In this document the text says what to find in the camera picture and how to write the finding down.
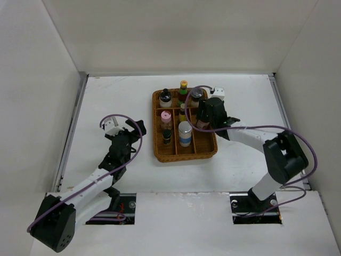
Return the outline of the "red label white lid jar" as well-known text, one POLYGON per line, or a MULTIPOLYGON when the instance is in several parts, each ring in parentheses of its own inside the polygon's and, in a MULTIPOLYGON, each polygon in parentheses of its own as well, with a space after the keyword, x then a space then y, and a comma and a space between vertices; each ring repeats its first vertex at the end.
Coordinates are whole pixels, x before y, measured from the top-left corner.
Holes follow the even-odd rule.
POLYGON ((209 122, 204 122, 201 120, 197 120, 196 127, 201 130, 206 130, 209 126, 209 122))

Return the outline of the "yellow oil bottle brown cap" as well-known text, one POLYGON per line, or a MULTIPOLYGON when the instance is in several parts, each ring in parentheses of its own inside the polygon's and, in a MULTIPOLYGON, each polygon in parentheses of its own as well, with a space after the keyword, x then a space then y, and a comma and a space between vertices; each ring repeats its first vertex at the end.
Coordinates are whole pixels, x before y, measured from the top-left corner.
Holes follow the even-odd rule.
POLYGON ((178 119, 179 119, 179 122, 187 121, 186 112, 185 112, 185 104, 184 103, 182 103, 180 105, 180 111, 179 111, 179 114, 178 114, 178 119))

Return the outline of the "clear lid powder jar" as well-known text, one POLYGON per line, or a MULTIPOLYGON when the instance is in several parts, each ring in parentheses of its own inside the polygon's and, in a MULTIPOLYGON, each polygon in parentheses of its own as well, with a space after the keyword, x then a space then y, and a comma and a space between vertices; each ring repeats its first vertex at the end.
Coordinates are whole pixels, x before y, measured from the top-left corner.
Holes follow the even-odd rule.
POLYGON ((190 91, 190 106, 198 107, 199 101, 203 98, 204 92, 200 87, 195 87, 190 91))

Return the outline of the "silver lid blue label jar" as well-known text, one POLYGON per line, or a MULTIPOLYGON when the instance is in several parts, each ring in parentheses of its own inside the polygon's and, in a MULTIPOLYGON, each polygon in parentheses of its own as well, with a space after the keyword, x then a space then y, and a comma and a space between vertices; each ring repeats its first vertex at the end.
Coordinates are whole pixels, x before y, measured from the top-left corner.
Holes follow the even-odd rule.
POLYGON ((188 121, 182 121, 178 125, 179 143, 182 147, 188 147, 192 140, 192 126, 188 121))

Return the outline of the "pink cap spice jar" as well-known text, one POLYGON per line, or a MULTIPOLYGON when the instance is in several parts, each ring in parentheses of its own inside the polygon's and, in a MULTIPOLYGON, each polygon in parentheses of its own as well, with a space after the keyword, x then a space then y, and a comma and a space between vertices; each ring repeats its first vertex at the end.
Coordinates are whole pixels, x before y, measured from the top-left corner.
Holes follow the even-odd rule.
POLYGON ((173 129, 172 114, 168 110, 164 110, 161 113, 160 117, 161 117, 160 127, 163 130, 172 130, 173 129))

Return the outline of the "red sauce bottle yellow cap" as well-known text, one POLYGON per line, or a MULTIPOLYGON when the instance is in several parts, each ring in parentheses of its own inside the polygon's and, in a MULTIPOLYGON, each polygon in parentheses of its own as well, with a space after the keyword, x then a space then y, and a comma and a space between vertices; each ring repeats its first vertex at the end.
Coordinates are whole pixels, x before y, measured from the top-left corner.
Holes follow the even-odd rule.
POLYGON ((180 82, 180 88, 178 91, 178 106, 180 107, 181 104, 183 104, 188 96, 188 82, 185 80, 182 80, 180 82))

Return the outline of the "black cap pepper shaker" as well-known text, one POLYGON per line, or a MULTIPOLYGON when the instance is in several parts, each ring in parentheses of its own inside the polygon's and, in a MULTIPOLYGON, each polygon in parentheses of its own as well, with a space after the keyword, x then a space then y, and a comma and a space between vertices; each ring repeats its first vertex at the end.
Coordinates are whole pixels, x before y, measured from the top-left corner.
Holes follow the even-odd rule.
POLYGON ((162 132, 162 136, 163 136, 163 144, 169 145, 171 143, 172 131, 170 129, 165 129, 162 132))

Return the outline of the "black cap white powder bottle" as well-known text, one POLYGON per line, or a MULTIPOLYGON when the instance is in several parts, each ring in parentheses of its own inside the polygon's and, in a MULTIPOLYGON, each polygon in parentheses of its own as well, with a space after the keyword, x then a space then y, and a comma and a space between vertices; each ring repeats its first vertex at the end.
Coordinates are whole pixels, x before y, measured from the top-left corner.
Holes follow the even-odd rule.
POLYGON ((168 89, 163 89, 159 96, 159 104, 161 108, 170 108, 172 106, 172 94, 168 89))

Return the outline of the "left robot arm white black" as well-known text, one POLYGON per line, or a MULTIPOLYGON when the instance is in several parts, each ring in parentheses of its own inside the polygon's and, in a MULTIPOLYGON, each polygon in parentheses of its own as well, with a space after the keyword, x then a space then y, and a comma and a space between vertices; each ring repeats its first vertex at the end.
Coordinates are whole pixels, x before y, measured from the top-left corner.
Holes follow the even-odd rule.
POLYGON ((142 120, 126 118, 125 123, 132 128, 129 131, 120 127, 116 118, 113 114, 100 121, 111 146, 94 172, 66 193, 47 195, 27 228, 27 233, 56 253, 69 245, 79 226, 103 210, 112 213, 119 208, 119 191, 113 185, 140 151, 132 145, 142 142, 147 131, 142 120))

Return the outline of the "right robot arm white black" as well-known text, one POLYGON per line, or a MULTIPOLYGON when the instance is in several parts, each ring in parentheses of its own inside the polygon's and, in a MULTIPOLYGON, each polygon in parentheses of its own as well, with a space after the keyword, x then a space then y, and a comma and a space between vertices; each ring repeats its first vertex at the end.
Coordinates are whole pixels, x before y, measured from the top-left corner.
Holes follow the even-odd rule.
POLYGON ((213 132, 229 141, 239 142, 264 154, 267 173, 248 191, 247 205, 259 211, 266 200, 308 166, 308 159, 292 131, 281 133, 252 129, 240 119, 229 117, 224 101, 213 97, 199 101, 197 119, 207 121, 213 132))

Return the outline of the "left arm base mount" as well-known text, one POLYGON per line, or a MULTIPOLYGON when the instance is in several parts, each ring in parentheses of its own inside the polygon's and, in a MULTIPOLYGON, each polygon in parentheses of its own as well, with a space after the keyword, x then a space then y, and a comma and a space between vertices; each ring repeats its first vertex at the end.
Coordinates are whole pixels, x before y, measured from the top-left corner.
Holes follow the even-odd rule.
POLYGON ((109 207, 91 218, 87 225, 133 225, 135 223, 136 194, 122 194, 116 188, 104 190, 111 198, 109 207))

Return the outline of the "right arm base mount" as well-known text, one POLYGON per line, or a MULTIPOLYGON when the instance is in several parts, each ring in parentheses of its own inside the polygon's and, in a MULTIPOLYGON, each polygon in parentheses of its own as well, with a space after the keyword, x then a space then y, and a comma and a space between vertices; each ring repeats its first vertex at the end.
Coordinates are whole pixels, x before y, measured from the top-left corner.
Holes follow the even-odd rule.
POLYGON ((235 225, 282 224, 275 194, 268 199, 253 203, 247 193, 230 193, 232 221, 235 225))

